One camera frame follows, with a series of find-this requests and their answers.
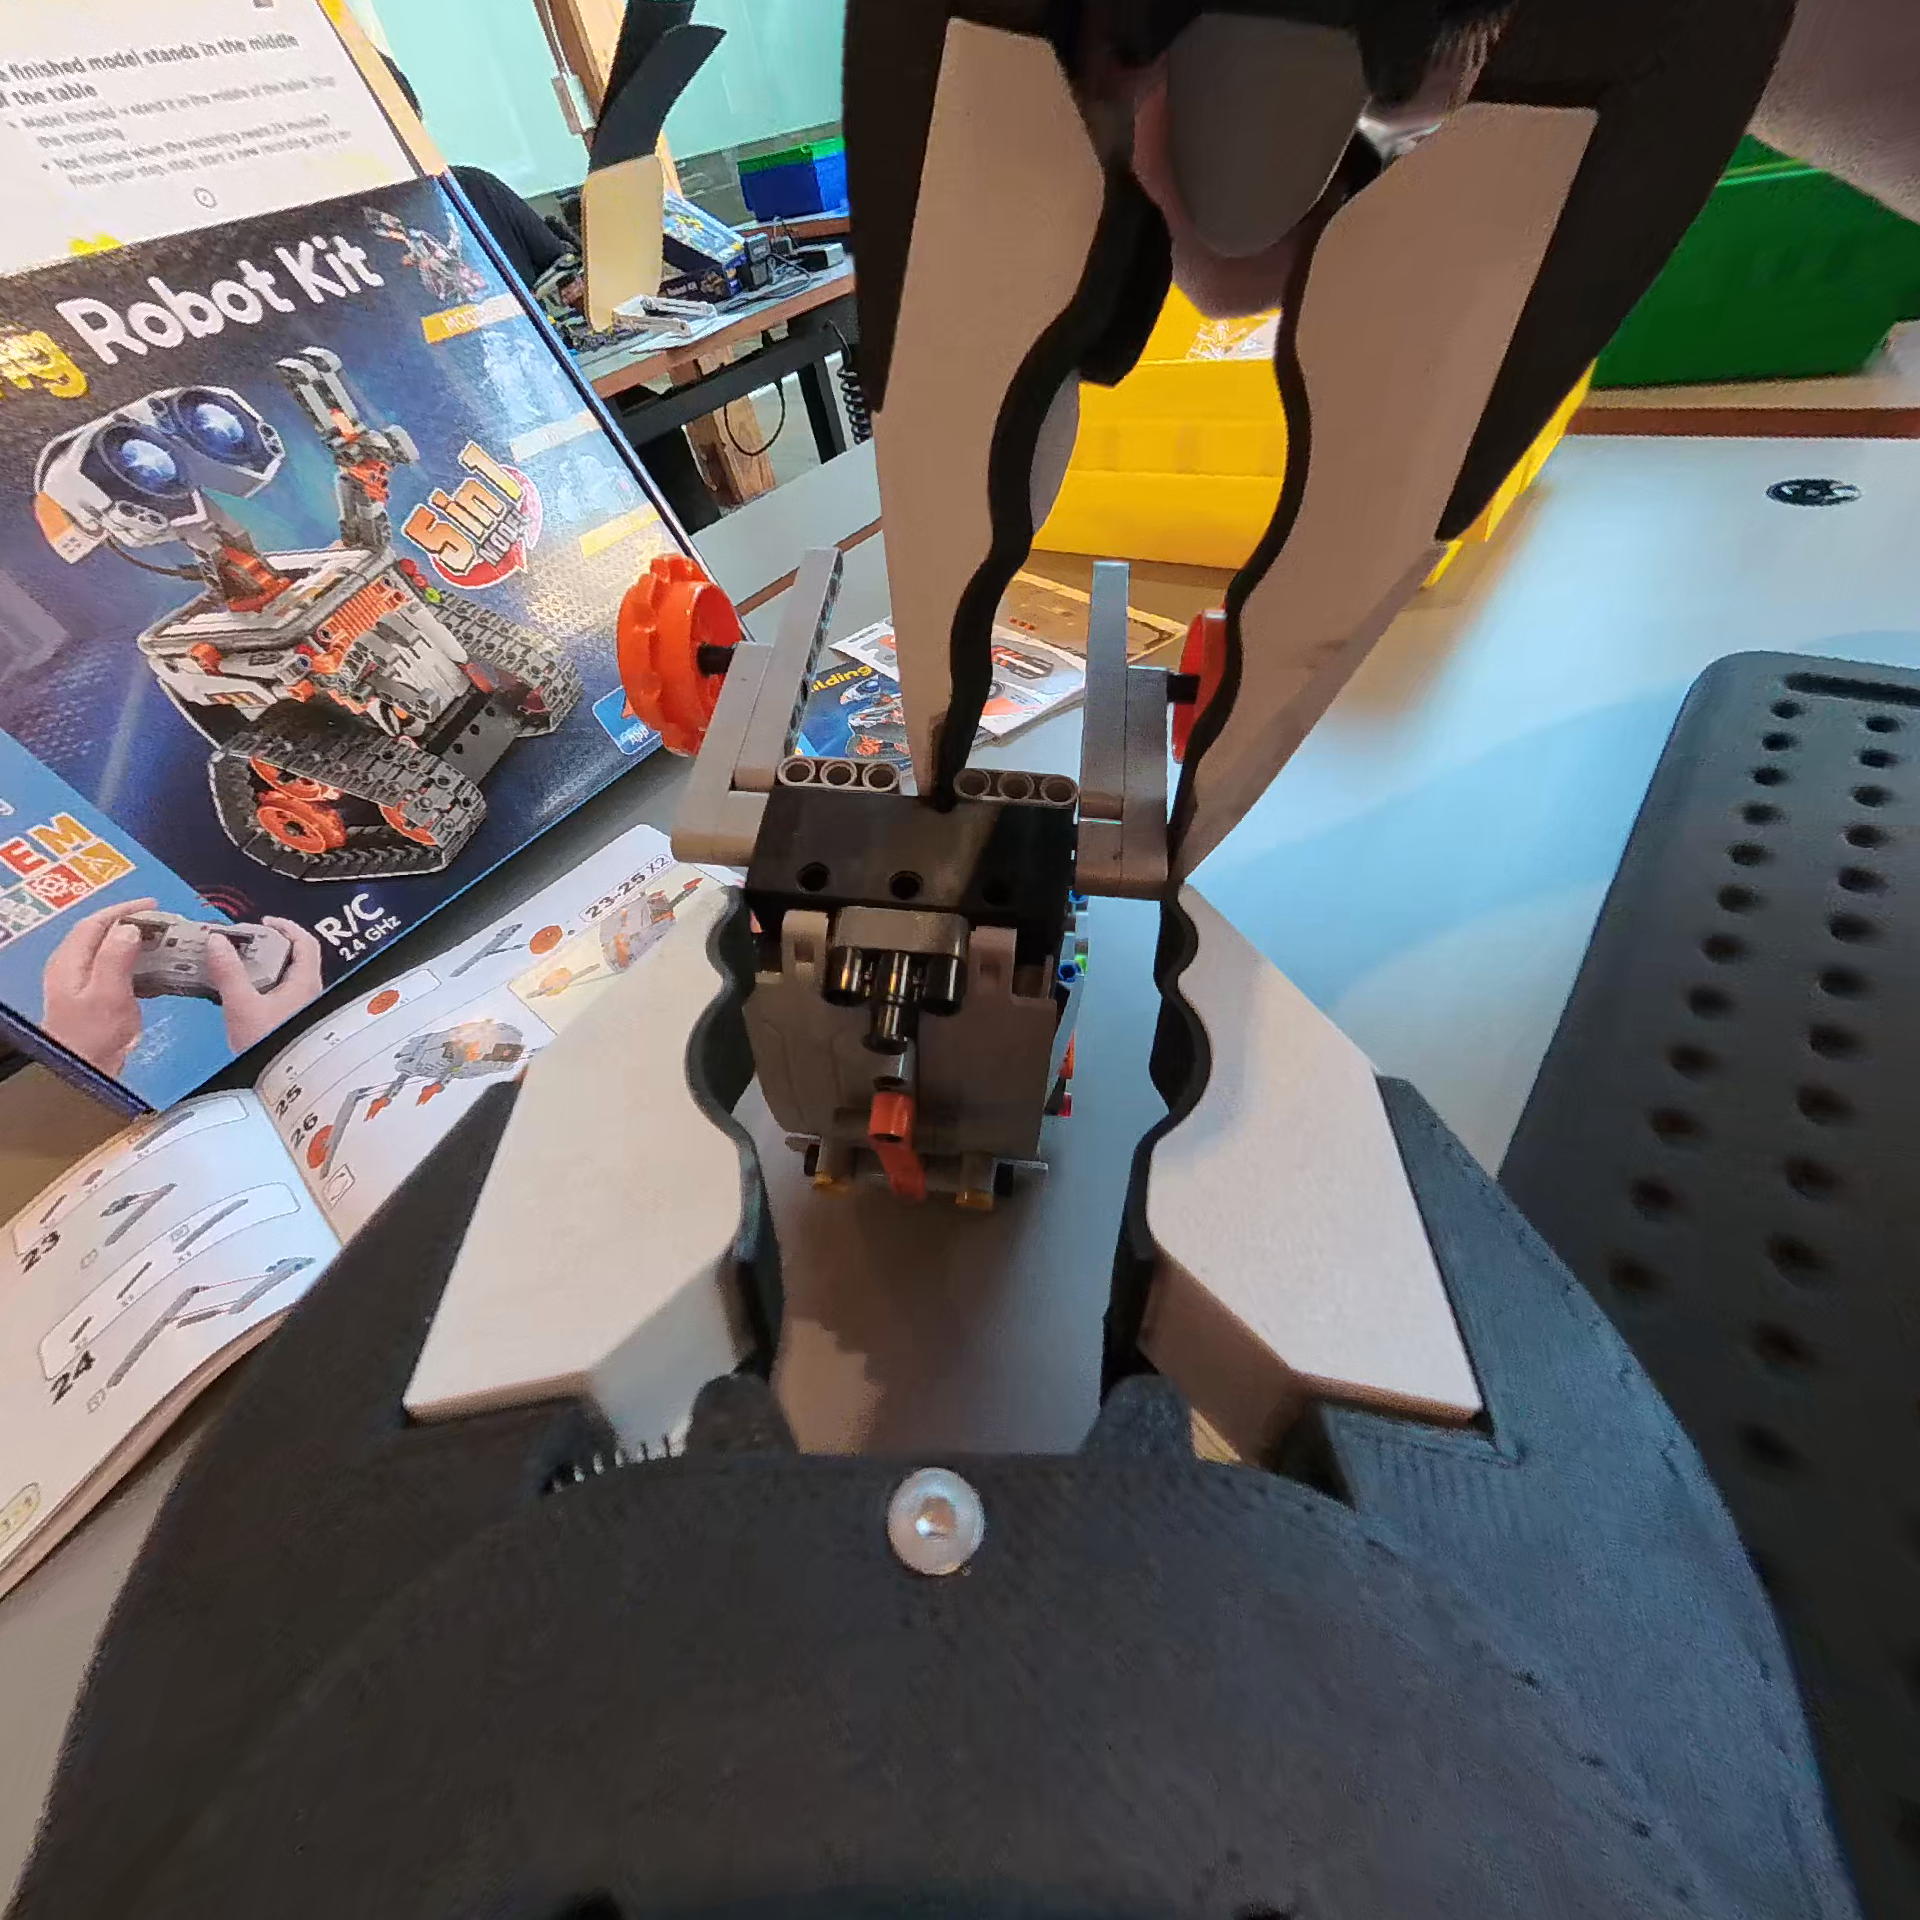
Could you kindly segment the white task sheet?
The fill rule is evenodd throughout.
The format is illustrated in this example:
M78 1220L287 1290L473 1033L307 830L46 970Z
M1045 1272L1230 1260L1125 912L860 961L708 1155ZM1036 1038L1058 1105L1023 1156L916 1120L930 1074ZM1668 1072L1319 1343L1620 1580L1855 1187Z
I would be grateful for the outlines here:
M3 4L6 278L431 167L348 4Z

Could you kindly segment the grey orange building-block robot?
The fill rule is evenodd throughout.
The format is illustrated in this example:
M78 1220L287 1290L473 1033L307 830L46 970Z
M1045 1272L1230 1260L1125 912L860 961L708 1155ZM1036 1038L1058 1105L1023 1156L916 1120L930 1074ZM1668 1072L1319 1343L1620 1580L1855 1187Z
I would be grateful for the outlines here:
M1084 985L1076 803L1065 775L970 766L940 810L876 761L780 763L743 1019L817 1187L990 1211L1045 1166Z

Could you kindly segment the blue toy kit box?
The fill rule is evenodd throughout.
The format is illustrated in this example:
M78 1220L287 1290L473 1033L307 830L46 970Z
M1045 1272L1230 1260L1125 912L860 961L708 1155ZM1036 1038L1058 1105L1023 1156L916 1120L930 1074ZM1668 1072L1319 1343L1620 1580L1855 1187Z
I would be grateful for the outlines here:
M287 1019L102 991L156 902L326 988L654 751L617 614L691 543L423 177L4 278L4 1040L169 1106Z

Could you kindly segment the person's right forearm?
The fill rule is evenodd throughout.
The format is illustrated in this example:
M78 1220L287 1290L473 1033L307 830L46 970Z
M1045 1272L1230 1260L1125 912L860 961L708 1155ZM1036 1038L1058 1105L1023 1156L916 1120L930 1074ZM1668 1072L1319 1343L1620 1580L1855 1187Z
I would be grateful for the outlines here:
M1917 222L1916 78L1850 78L1834 66L1790 73L1780 65L1747 131Z

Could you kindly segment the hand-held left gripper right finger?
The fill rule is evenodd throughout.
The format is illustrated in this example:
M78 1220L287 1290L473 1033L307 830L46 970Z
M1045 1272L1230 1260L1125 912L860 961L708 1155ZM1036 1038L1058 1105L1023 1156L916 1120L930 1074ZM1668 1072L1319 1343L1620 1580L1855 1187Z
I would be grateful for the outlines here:
M1204 1449L1309 1404L1473 1424L1481 1391L1369 1057L1194 887L1179 977L1206 1074L1142 1179L1141 1354Z

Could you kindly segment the wooden background table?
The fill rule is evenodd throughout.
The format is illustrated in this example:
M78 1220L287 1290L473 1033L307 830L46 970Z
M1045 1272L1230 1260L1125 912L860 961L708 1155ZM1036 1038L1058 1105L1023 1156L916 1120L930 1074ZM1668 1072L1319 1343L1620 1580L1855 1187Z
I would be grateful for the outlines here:
M847 451L828 364L854 348L854 263L846 258L825 273L787 279L737 311L693 322L684 338L634 332L577 353L574 364L645 473L655 468L661 442L787 378L799 385L817 454L828 465Z

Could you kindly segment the white instruction booklet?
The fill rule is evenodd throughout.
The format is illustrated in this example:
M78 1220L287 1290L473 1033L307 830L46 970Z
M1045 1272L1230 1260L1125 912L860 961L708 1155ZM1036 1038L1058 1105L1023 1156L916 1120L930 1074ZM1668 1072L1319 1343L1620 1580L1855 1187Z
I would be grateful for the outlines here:
M143 1118L4 1227L3 1590L315 1286L482 1092L665 962L739 872L634 827L494 923Z

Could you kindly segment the small printed booklet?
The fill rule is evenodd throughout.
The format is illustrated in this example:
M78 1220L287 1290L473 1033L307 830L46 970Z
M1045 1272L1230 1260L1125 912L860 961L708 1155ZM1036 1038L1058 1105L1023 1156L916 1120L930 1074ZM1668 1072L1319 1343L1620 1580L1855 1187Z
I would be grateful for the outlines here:
M1015 737L1079 705L1084 696L1084 657L996 625L990 698L982 705L973 745L982 751ZM890 619L829 642L806 684L795 742L797 752L814 760L909 766L895 632Z

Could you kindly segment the blue plastic bin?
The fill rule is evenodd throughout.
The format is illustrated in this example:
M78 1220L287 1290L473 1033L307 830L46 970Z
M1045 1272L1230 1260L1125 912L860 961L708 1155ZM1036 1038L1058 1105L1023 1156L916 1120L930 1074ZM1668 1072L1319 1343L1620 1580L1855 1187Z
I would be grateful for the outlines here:
M741 198L757 222L847 214L847 151L838 136L737 161Z

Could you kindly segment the green plastic board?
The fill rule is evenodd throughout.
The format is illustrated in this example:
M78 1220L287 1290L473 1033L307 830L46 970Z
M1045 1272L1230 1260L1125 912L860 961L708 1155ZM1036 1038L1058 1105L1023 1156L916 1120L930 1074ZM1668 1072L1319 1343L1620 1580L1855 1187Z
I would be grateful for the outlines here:
M1917 315L1917 227L1747 136L1593 386L1858 374Z

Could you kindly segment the black perforated chair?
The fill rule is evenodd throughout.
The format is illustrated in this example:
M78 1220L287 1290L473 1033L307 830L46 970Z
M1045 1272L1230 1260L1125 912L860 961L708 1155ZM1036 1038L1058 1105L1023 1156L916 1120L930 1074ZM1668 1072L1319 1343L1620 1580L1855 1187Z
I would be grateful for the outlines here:
M1501 1185L1691 1434L1867 1915L1917 1913L1917 678L1691 687Z

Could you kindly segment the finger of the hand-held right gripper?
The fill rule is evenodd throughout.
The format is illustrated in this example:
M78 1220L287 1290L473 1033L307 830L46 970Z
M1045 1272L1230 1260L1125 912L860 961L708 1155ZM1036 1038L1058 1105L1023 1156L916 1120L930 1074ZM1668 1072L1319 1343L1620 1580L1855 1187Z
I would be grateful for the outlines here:
M955 800L993 615L1073 451L1076 378L1127 371L1169 283L1125 137L1057 17L871 22L871 406L918 799Z
M1436 564L1596 124L1591 107L1461 107L1323 228L1283 307L1277 548L1228 593L1237 678L1191 737L1175 880L1261 799Z

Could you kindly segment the yellow plastic bin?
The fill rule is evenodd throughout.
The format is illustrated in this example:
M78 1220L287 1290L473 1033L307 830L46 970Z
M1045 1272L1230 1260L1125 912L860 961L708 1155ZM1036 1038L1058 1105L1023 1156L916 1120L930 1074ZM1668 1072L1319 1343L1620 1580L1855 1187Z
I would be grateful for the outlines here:
M1169 290L1134 371L1084 385L1063 486L1036 548L1237 570L1279 502L1286 430L1275 311L1209 320Z

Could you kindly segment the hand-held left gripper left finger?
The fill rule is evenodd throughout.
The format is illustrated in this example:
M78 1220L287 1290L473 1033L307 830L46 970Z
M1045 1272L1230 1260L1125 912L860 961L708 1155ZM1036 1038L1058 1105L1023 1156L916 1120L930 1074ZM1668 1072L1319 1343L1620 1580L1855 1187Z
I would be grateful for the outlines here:
M403 1404L423 1422L586 1401L678 1446L715 1379L767 1377L778 1227L737 1118L753 934L701 889L519 1081Z

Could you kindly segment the person's right hand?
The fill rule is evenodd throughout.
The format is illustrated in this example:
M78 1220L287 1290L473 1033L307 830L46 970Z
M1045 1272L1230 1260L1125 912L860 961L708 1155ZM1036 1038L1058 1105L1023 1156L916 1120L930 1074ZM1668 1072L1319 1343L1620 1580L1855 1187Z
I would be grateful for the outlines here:
M1212 320L1255 318L1283 308L1306 243L1302 231L1286 231L1277 243L1250 256L1223 256L1212 249L1182 201L1158 107L1164 99L1156 94L1135 116L1134 174L1169 228L1172 281Z

